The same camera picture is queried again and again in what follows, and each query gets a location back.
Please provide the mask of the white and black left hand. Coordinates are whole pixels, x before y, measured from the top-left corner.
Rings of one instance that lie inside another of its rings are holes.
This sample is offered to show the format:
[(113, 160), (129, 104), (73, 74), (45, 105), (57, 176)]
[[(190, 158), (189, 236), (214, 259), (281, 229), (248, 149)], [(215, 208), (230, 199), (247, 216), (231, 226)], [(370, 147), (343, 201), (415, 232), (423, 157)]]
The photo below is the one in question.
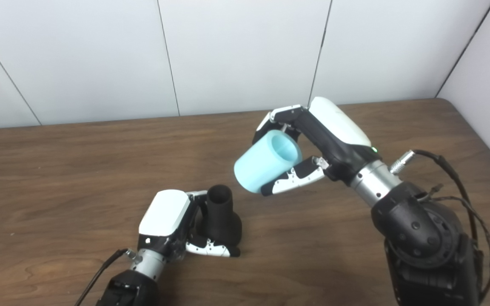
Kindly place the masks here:
[(161, 254), (168, 262), (181, 260), (185, 252), (198, 255), (237, 258), (241, 250), (220, 241), (195, 234), (199, 211), (207, 215), (207, 191), (159, 191), (140, 222), (138, 250)]

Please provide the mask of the white and black right hand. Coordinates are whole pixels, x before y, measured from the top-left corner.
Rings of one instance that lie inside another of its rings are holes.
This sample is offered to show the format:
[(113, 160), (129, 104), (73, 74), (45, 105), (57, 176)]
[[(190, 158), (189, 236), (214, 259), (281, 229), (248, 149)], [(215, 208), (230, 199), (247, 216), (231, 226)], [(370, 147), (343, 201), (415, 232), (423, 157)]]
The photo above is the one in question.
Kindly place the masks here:
[(363, 130), (324, 97), (315, 97), (309, 107), (294, 105), (271, 110), (257, 126), (253, 144), (271, 130), (284, 132), (292, 141), (304, 135), (321, 155), (304, 159), (270, 179), (260, 187), (263, 196), (283, 193), (324, 177), (351, 186), (363, 168), (381, 159)]

